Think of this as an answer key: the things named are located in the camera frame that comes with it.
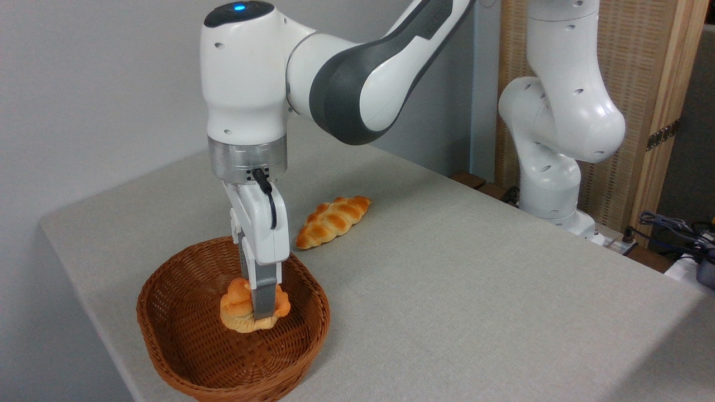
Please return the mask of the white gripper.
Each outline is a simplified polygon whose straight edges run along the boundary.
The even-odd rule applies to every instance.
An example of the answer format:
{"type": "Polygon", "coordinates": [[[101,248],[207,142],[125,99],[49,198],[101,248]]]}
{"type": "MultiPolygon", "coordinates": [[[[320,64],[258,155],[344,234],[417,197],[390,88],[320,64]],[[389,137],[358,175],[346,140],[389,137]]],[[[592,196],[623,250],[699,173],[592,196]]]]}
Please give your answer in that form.
{"type": "Polygon", "coordinates": [[[232,206],[230,216],[234,237],[237,239],[242,232],[258,263],[247,262],[240,240],[237,248],[241,277],[249,281],[252,290],[255,320],[273,317],[280,283],[280,263],[289,257],[286,206],[278,187],[269,184],[271,193],[265,194],[257,183],[223,183],[232,206]]]}

